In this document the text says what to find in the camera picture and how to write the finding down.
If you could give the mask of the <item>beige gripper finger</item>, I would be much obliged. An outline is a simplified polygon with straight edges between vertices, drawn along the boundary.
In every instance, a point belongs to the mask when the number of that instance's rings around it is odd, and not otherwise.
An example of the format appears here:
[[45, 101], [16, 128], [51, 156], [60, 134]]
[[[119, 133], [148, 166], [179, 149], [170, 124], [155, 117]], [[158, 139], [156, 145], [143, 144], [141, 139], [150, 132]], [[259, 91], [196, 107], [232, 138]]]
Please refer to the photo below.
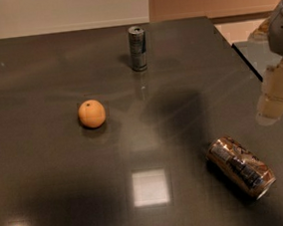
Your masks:
[[270, 19], [266, 18], [257, 28], [255, 28], [254, 31], [251, 32], [247, 40], [249, 42], [258, 42], [258, 43], [266, 42], [268, 40], [267, 35], [269, 32], [268, 29], [269, 25], [270, 25]]
[[267, 126], [283, 115], [283, 59], [274, 66], [267, 66], [257, 105], [257, 122]]

